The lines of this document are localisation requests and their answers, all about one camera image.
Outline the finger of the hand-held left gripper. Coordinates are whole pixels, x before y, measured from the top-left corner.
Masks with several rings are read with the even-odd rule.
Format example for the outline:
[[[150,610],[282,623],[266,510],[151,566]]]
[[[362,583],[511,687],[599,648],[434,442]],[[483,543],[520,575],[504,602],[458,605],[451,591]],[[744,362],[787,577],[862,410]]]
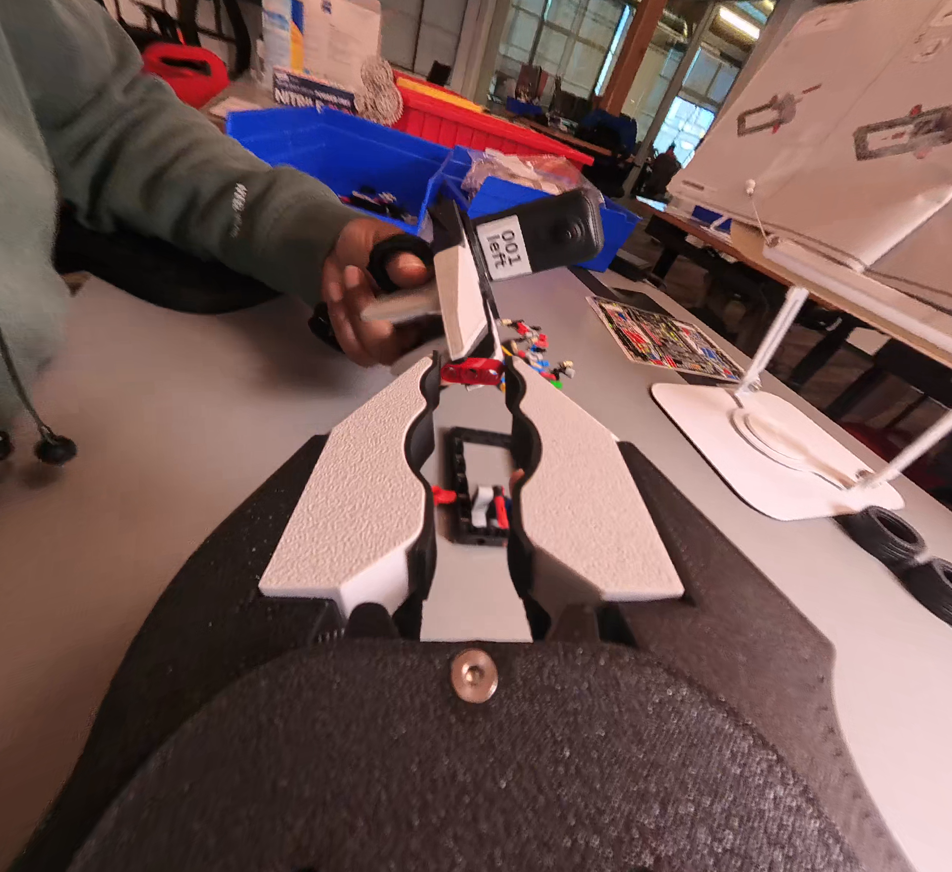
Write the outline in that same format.
[[[437,252],[434,273],[449,357],[457,362],[492,358],[492,319],[470,249],[456,246]]]
[[[483,309],[487,331],[492,342],[492,358],[502,363],[505,359],[505,354],[500,337],[500,317],[490,284],[487,284],[483,289]]]

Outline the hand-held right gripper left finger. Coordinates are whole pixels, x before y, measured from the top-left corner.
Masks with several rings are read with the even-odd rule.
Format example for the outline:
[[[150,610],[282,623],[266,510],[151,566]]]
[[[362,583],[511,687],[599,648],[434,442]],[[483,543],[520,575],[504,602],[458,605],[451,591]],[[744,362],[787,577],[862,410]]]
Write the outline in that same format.
[[[419,636],[436,567],[435,502],[422,467],[435,446],[441,364],[429,355],[339,422],[259,581],[263,596],[317,599],[343,621],[384,608]]]

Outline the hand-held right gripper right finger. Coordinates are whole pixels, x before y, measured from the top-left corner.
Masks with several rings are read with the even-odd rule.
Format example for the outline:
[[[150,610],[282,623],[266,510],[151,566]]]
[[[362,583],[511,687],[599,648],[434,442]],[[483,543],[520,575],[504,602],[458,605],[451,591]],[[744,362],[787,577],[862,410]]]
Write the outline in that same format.
[[[677,601],[684,582],[620,442],[525,363],[506,361],[512,488],[507,563],[533,638],[568,607]]]

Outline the pile of small lego pieces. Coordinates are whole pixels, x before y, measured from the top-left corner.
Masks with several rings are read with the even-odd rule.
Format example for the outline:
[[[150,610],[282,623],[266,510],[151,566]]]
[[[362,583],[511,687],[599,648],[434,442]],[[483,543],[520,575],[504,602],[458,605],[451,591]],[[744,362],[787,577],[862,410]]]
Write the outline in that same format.
[[[577,368],[573,361],[554,363],[549,359],[548,335],[540,325],[522,319],[500,318],[498,328],[504,357],[525,363],[558,389],[563,388],[565,379],[576,376]]]

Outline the red lego beam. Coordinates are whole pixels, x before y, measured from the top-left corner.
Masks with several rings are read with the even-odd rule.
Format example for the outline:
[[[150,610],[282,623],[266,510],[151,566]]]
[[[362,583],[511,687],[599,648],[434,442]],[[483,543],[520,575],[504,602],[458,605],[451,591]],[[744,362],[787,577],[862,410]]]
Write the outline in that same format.
[[[442,366],[440,378],[444,384],[498,387],[505,381],[505,371],[499,360],[470,357]]]

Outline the black lego frame assembly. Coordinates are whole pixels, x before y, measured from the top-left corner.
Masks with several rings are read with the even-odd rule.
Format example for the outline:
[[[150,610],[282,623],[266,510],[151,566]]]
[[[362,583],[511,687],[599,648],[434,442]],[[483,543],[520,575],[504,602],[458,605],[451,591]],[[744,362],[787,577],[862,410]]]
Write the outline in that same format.
[[[443,482],[433,489],[437,507],[446,509],[449,539],[457,545],[505,548],[509,540],[511,498],[504,485],[470,488],[467,449],[492,448],[511,460],[512,438],[485,429],[454,426],[443,434]]]

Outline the lego instruction booklet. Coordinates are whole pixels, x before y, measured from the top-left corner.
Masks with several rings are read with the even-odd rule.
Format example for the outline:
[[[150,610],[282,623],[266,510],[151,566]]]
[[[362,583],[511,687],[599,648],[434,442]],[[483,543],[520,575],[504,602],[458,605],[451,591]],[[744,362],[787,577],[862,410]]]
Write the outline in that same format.
[[[950,105],[951,0],[819,6],[669,193],[862,270],[950,201]]]

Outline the person's left hand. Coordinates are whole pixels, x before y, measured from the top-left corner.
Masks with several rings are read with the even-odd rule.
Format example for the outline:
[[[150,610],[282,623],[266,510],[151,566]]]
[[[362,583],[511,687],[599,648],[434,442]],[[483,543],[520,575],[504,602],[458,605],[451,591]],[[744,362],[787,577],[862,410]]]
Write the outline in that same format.
[[[424,321],[394,325],[364,320],[363,310],[378,294],[367,265],[375,245],[404,231],[361,217],[347,223],[324,261],[321,295],[335,339],[358,366],[391,366],[419,348],[430,333]]]

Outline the wooden edged table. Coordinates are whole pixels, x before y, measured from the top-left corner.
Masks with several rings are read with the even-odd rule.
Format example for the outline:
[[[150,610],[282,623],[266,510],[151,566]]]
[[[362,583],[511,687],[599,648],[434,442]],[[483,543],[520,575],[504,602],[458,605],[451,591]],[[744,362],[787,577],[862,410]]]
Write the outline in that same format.
[[[724,232],[664,203],[644,199],[634,201],[636,212],[644,218],[646,234],[660,245],[660,257],[651,267],[651,275],[663,281],[678,259],[684,259],[709,275],[744,281],[752,274],[759,279],[789,287],[791,278],[766,258],[759,232],[741,223],[732,223]]]

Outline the white book stand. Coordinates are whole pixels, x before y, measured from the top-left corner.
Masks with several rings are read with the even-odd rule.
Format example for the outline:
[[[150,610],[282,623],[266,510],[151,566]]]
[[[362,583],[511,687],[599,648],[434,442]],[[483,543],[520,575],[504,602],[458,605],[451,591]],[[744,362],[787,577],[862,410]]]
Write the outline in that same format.
[[[740,381],[720,394],[692,395],[657,383],[651,394],[722,479],[743,500],[778,521],[851,515],[869,507],[902,508],[891,484],[950,435],[951,412],[892,460],[871,469],[760,378],[810,295],[832,297],[852,316],[870,317],[901,342],[922,342],[950,363],[950,183],[912,195],[884,188],[846,199],[842,212],[819,211],[832,235],[805,224],[763,225],[757,185],[748,179],[727,199],[705,194],[683,175],[675,204],[731,218],[736,238],[756,226],[763,256],[793,278],[783,304]]]

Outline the empty blue plastic bin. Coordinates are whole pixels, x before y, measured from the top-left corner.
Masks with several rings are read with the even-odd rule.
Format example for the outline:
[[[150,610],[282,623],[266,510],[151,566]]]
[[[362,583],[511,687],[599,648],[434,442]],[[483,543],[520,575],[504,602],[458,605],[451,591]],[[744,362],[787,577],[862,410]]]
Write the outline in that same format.
[[[226,133],[272,166],[316,178],[345,206],[419,232],[449,150],[330,108],[232,112]]]

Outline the white lattice disc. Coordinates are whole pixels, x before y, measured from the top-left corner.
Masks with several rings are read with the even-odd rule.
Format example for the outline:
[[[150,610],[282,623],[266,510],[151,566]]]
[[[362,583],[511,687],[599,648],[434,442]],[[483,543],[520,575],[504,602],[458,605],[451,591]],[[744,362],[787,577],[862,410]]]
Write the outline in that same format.
[[[357,114],[378,125],[393,126],[402,115],[403,101],[389,62],[372,57],[361,66],[362,90],[355,97]]]

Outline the wooden pillar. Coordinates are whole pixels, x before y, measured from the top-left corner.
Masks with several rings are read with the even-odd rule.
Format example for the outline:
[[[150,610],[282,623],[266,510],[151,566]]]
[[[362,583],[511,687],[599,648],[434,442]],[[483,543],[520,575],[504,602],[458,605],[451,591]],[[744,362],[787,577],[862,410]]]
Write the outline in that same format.
[[[621,114],[667,2],[641,0],[604,87],[601,107],[606,112],[615,116]]]

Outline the blue printed carton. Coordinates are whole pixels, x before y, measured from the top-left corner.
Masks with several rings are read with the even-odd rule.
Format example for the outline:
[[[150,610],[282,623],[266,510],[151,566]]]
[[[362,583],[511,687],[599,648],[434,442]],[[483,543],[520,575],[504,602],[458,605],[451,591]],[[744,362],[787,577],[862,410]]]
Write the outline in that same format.
[[[278,106],[317,111],[328,108],[350,115],[357,114],[352,91],[290,69],[277,66],[272,69],[271,89],[274,104]]]

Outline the white cardboard box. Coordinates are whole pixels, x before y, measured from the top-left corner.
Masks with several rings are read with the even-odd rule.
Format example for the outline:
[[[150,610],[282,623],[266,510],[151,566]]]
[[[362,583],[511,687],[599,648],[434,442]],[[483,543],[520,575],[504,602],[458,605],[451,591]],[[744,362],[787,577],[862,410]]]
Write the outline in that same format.
[[[361,69],[381,49],[377,0],[261,0],[263,71],[275,69],[347,93],[363,91]]]

